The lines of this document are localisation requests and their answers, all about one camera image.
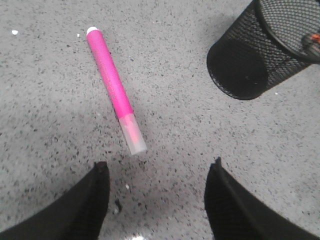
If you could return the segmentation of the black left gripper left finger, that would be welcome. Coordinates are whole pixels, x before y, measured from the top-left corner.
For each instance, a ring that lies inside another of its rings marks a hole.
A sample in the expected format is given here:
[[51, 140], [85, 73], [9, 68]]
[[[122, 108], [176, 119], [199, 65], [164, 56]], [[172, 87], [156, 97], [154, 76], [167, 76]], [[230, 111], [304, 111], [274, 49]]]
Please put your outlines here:
[[105, 161], [52, 204], [1, 232], [2, 240], [96, 240], [107, 214], [110, 172]]

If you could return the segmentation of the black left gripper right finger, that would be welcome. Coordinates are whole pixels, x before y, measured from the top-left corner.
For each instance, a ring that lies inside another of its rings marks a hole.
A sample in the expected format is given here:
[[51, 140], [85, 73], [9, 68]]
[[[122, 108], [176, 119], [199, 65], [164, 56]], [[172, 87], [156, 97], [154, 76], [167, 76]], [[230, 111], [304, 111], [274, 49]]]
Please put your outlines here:
[[317, 240], [252, 195], [222, 166], [210, 165], [204, 208], [216, 240]]

